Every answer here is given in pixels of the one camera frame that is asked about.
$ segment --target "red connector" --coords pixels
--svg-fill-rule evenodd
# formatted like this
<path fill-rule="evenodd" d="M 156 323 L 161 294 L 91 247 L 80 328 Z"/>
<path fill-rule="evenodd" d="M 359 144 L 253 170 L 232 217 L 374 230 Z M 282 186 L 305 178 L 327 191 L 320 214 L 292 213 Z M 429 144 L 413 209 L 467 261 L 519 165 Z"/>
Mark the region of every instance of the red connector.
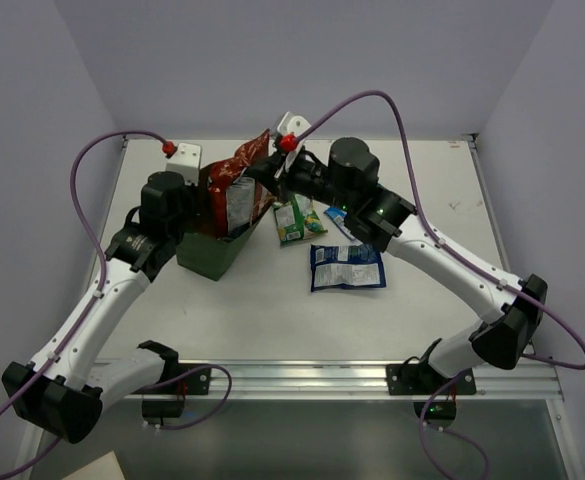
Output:
<path fill-rule="evenodd" d="M 299 142 L 296 140 L 293 133 L 288 133 L 281 139 L 279 145 L 283 150 L 290 153 L 291 151 L 296 150 L 296 147 L 299 146 Z"/>
<path fill-rule="evenodd" d="M 165 153 L 165 158 L 172 158 L 172 156 L 176 153 L 176 145 L 174 142 L 167 142 L 163 144 L 163 153 Z"/>

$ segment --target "tabletop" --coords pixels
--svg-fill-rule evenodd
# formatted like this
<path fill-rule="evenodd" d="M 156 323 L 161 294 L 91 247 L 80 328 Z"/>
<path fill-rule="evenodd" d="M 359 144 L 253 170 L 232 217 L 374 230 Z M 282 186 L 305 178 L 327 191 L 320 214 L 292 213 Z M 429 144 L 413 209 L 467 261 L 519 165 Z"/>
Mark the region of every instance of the tabletop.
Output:
<path fill-rule="evenodd" d="M 240 140 L 181 140 L 202 147 L 202 165 L 233 155 Z M 413 199 L 399 141 L 370 140 L 381 161 L 379 181 Z M 331 140 L 306 147 L 327 161 Z M 501 266 L 486 202 L 468 144 L 409 143 L 430 222 L 461 245 Z M 147 177 L 165 168 L 158 144 L 130 140 L 107 217 L 103 244 L 123 225 Z M 476 321 L 461 300 L 411 265 L 383 256 L 387 288 L 310 293 L 310 244 L 349 240 L 315 208 L 326 235 L 281 247 L 267 212 L 243 251 L 214 282 L 170 261 L 130 307 L 101 351 L 129 355 L 155 340 L 191 360 L 397 360 L 420 355 L 437 338 Z"/>

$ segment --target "blue snack bag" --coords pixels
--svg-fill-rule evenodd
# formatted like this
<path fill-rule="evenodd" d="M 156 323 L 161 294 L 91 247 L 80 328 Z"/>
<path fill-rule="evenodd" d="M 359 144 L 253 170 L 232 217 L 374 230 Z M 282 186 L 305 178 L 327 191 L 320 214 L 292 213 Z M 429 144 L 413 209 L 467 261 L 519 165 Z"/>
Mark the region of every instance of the blue snack bag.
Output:
<path fill-rule="evenodd" d="M 372 245 L 310 246 L 311 291 L 385 288 L 381 253 Z"/>
<path fill-rule="evenodd" d="M 341 230 L 341 233 L 348 237 L 350 240 L 356 240 L 356 237 L 352 235 L 352 232 L 345 226 L 345 215 L 346 213 L 340 208 L 330 207 L 325 212 L 328 217 L 334 222 L 334 224 Z"/>

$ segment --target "red chip bag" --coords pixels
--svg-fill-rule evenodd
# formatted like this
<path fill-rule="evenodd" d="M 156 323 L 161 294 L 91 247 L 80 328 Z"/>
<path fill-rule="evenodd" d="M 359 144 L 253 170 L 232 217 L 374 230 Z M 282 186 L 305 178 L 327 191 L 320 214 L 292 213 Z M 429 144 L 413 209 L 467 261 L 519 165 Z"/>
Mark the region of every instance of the red chip bag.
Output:
<path fill-rule="evenodd" d="M 207 188 L 216 223 L 217 237 L 232 236 L 251 225 L 270 207 L 274 197 L 254 179 L 241 177 L 246 167 L 268 155 L 270 134 L 241 145 L 234 156 L 216 162 L 210 169 Z"/>

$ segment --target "green box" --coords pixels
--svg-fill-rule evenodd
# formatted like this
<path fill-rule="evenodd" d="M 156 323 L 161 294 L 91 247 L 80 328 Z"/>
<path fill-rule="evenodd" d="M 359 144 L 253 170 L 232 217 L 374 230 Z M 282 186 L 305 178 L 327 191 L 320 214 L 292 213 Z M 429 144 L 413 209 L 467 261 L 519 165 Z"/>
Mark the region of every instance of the green box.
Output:
<path fill-rule="evenodd" d="M 218 281 L 232 266 L 258 224 L 258 221 L 255 222 L 231 242 L 199 233 L 186 233 L 183 241 L 176 247 L 176 261 L 188 270 Z"/>

